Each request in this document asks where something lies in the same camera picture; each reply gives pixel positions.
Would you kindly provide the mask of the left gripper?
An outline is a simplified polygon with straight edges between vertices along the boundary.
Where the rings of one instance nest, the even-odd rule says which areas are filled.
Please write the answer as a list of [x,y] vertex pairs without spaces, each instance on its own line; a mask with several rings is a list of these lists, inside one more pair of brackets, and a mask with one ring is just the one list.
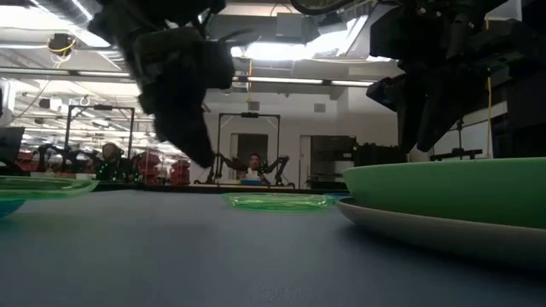
[[158,138],[200,167],[214,152],[201,109],[204,88],[195,59],[203,37],[193,27],[152,30],[135,36],[134,61],[142,110],[154,116]]

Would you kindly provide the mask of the black shelf rack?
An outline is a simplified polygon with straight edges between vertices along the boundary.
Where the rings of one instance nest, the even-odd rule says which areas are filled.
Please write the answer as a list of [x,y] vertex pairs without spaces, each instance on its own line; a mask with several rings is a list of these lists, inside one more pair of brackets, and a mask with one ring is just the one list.
[[355,165],[356,151],[355,136],[312,136],[310,188],[346,190],[342,172]]

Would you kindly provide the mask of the opaque green plastic plate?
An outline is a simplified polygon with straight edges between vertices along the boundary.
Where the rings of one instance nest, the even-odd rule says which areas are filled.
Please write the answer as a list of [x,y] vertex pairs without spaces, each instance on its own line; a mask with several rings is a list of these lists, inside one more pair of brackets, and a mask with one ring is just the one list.
[[546,158],[369,165],[342,176],[368,208],[546,229]]

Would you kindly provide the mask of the red storage bins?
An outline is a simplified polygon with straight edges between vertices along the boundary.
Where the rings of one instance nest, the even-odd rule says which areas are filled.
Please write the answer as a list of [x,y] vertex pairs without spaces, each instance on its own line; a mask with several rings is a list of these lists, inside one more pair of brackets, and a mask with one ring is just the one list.
[[167,157],[159,152],[142,152],[131,160],[133,181],[152,186],[190,185],[190,162],[182,156]]

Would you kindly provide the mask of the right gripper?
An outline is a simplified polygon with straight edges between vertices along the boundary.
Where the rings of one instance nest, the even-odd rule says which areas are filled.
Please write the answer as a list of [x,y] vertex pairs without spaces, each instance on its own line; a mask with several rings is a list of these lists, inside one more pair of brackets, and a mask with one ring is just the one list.
[[485,28],[495,6],[391,6],[370,26],[370,54],[404,74],[398,142],[429,151],[463,115],[468,87],[529,78],[529,23],[508,19]]

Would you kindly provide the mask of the clear green plastic plate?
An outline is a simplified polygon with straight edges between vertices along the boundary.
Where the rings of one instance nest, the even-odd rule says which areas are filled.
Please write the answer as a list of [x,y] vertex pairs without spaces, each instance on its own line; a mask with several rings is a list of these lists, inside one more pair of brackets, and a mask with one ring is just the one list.
[[89,179],[0,176],[0,201],[71,198],[93,191],[98,183]]
[[227,193],[222,198],[235,209],[273,212],[322,211],[335,202],[335,197],[323,194]]

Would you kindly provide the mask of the grey ceiling box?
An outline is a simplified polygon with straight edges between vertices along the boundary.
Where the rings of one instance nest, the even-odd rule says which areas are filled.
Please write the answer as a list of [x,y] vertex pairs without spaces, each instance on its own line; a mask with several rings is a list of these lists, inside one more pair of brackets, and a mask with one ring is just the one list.
[[301,41],[304,17],[301,14],[276,14],[276,39],[280,41]]

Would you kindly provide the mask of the black table frame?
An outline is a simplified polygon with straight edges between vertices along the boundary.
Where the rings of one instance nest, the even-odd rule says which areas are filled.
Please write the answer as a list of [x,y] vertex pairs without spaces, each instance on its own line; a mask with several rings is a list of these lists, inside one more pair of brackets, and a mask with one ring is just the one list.
[[145,185],[119,182],[99,182],[94,192],[110,192],[122,190],[147,191],[158,193],[185,194],[227,194],[227,193],[282,193],[282,194],[349,194],[348,190],[338,189],[297,189],[288,187],[266,187],[252,185],[229,184],[196,184],[177,185]]

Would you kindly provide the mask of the black gantry frame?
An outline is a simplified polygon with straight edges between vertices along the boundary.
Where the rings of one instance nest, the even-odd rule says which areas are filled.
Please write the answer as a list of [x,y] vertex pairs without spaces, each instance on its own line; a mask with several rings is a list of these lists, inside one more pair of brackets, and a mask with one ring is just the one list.
[[88,109],[105,112],[117,110],[121,113],[124,113],[124,110],[128,111],[131,115],[128,118],[130,122],[128,130],[128,150],[131,151],[132,149],[133,129],[136,117],[136,109],[134,107],[116,107],[105,104],[96,104],[93,106],[69,105],[67,109],[67,122],[65,129],[64,151],[61,168],[64,171],[70,172],[72,174],[87,171],[89,167],[91,168],[91,170],[94,170],[96,166],[101,166],[103,164],[103,159],[106,159],[107,162],[120,162],[123,155],[123,150],[119,146],[111,142],[105,144],[100,152],[97,152],[95,150],[93,150],[92,152],[86,152],[82,149],[73,149],[70,146],[69,140],[72,130],[72,122]]
[[[239,116],[241,118],[247,118],[247,119],[258,119],[258,118],[275,118],[275,119],[277,119],[277,125],[275,126],[276,131],[277,131],[277,139],[278,139],[277,145],[276,145],[276,153],[277,153],[276,159],[279,156],[281,156],[279,154],[281,116],[280,115],[267,115],[267,114],[263,115],[263,114],[251,113],[251,112],[246,112],[246,113],[220,113],[218,115],[218,139],[217,139],[218,153],[221,153],[220,148],[221,148],[221,138],[222,138],[221,137],[222,127],[224,126],[224,124],[227,124],[234,116]],[[244,154],[247,154],[248,160],[244,160],[243,158],[240,158],[238,155],[235,155],[234,157],[238,158],[243,165],[246,165],[248,167],[248,162],[249,162],[249,158],[250,158],[251,154],[258,154],[260,156],[260,154],[258,152],[254,152],[254,149],[257,149],[258,145],[262,141],[262,139],[261,139],[262,135],[256,135],[256,136],[251,135],[251,134],[242,134],[242,135],[243,135],[244,138],[247,138],[247,140],[251,142],[251,144],[249,145],[249,148],[247,148],[247,149],[245,149],[243,151]],[[261,159],[261,164],[264,163],[264,162],[267,163],[267,160],[263,159],[261,156],[260,156],[260,159]],[[236,175],[237,179],[246,179],[247,171],[234,171],[234,172],[235,172],[235,175]],[[272,172],[270,174],[263,174],[262,185],[266,185],[266,186],[273,185],[273,186],[275,186],[274,175],[275,175],[275,172]]]

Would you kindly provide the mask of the dark monitor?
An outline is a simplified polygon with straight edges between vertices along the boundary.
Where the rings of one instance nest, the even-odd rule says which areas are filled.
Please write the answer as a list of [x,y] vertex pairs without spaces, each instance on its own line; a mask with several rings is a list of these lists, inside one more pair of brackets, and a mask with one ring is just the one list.
[[0,127],[0,165],[15,162],[24,133],[24,127]]

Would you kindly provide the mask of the large pale grey-green plate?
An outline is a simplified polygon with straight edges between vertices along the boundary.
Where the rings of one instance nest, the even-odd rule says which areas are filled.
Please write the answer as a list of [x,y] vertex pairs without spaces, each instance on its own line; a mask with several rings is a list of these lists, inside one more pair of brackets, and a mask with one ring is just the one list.
[[546,229],[383,211],[358,206],[353,198],[337,200],[336,205],[357,226],[405,244],[546,271]]

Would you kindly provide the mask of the black tripod stand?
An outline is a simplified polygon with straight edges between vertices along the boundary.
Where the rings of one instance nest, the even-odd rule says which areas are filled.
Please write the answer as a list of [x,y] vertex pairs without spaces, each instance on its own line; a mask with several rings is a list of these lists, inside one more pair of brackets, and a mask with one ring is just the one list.
[[482,154],[482,149],[469,149],[466,150],[462,147],[462,128],[463,128],[463,120],[459,119],[456,122],[456,131],[458,133],[458,147],[452,148],[449,153],[439,153],[439,154],[433,154],[429,157],[431,161],[442,161],[444,159],[454,159],[458,158],[460,160],[463,160],[465,156],[468,156],[470,159],[475,159],[477,155]]

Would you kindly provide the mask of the long ceiling light strip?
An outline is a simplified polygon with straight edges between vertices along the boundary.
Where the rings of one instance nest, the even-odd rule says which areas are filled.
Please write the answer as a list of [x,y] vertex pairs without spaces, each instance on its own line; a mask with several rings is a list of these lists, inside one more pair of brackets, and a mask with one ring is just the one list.
[[260,77],[260,76],[234,76],[232,78],[232,81],[239,82],[239,83],[301,84],[301,85],[355,87],[355,88],[367,88],[374,83],[374,81],[362,81],[362,80],[284,78],[284,77]]

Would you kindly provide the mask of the person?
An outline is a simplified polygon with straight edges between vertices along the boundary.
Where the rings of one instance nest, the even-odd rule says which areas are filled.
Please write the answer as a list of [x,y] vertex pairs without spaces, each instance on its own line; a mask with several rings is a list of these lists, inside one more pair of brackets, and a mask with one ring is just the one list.
[[102,146],[102,162],[96,169],[99,181],[121,181],[126,179],[127,159],[122,157],[123,150],[108,142]]
[[263,180],[263,173],[260,171],[261,159],[257,153],[252,153],[247,167],[247,180]]

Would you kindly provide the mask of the blue table mat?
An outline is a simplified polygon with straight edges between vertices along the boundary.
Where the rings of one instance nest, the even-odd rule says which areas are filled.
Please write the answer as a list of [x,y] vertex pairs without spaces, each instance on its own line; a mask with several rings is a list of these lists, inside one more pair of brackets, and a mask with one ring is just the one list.
[[35,200],[0,218],[0,307],[546,307],[546,275],[215,194]]

